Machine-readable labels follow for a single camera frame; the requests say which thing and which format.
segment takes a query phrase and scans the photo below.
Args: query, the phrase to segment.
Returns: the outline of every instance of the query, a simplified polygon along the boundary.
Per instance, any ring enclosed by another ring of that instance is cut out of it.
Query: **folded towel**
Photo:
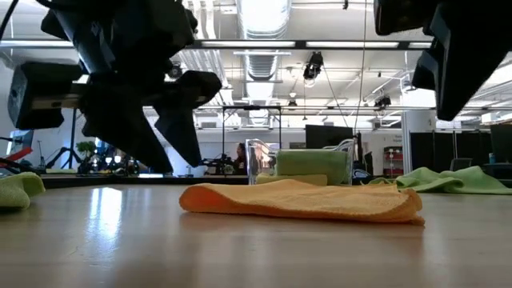
[[[328,185],[347,184],[348,153],[332,150],[280,150],[276,154],[276,176],[327,175]]]
[[[370,184],[390,183],[378,178]],[[417,192],[464,193],[464,194],[512,194],[497,179],[485,174],[478,166],[458,171],[433,172],[428,168],[418,168],[396,180],[399,189],[413,188]]]
[[[270,182],[276,182],[280,180],[297,180],[300,182],[316,185],[316,186],[327,186],[327,176],[320,175],[294,175],[294,176],[272,176],[265,173],[261,173],[256,177],[256,184],[265,184]]]
[[[239,186],[198,184],[179,199],[189,212],[256,214],[423,225],[422,200],[395,185],[314,186],[295,180]]]
[[[30,198],[45,191],[42,180],[34,173],[21,173],[0,178],[0,209],[25,209]]]

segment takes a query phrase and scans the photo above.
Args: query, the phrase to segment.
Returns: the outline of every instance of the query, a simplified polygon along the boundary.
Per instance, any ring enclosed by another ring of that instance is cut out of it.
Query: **orange cloth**
[[[422,200],[396,185],[315,186],[295,180],[261,185],[198,184],[179,199],[189,212],[256,214],[423,225]]]

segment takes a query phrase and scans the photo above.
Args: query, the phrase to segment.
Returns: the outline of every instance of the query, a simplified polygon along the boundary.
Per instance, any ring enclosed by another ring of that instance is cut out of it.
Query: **green towel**
[[[30,198],[44,191],[41,178],[34,173],[0,178],[0,210],[26,209]]]
[[[348,153],[332,150],[280,150],[276,154],[276,176],[327,175],[328,185],[348,183]]]
[[[390,183],[377,178],[370,184]],[[399,189],[413,188],[417,192],[464,193],[464,194],[512,194],[495,178],[485,174],[478,166],[458,171],[433,172],[428,168],[418,168],[396,180]]]

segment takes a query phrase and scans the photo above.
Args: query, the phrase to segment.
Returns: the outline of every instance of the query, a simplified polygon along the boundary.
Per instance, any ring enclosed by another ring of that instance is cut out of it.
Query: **ventilation duct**
[[[276,40],[285,36],[290,19],[291,0],[237,0],[238,24],[242,38],[250,40]],[[279,56],[244,56],[246,93],[250,104],[265,101],[269,104],[274,93]],[[254,124],[265,124],[268,111],[251,111]]]

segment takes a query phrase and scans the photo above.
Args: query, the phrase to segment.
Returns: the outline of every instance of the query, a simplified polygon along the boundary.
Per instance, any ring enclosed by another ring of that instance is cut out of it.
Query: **table surface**
[[[2,287],[512,286],[512,197],[422,194],[423,228],[188,214],[184,188],[49,190],[0,214]]]

